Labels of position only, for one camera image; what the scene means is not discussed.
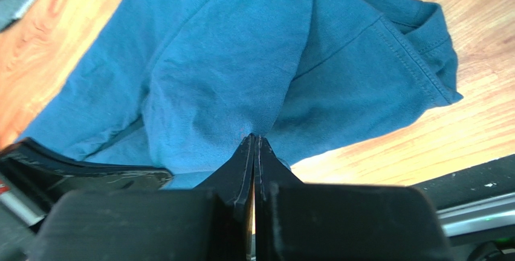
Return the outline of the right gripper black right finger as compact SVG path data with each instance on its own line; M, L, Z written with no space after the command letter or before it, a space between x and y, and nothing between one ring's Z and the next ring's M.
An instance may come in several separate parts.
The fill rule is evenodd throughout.
M258 260L452 260L436 211L417 188L305 184L267 139L254 150Z

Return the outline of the blue t shirt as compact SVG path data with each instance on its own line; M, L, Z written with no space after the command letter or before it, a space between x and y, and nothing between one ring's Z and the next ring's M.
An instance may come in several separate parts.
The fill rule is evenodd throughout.
M189 189L248 134L295 164L461 99L442 8L420 0L122 0L23 131Z

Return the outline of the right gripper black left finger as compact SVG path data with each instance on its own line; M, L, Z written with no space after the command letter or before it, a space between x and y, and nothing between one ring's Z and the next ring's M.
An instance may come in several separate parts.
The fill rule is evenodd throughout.
M30 260L251 260L254 135L190 190L75 190Z

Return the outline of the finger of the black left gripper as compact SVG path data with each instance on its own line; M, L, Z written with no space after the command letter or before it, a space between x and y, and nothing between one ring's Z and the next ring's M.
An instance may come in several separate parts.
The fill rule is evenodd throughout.
M75 161L31 138L1 151L1 180L13 194L38 213L72 190L156 190L170 183L167 169Z

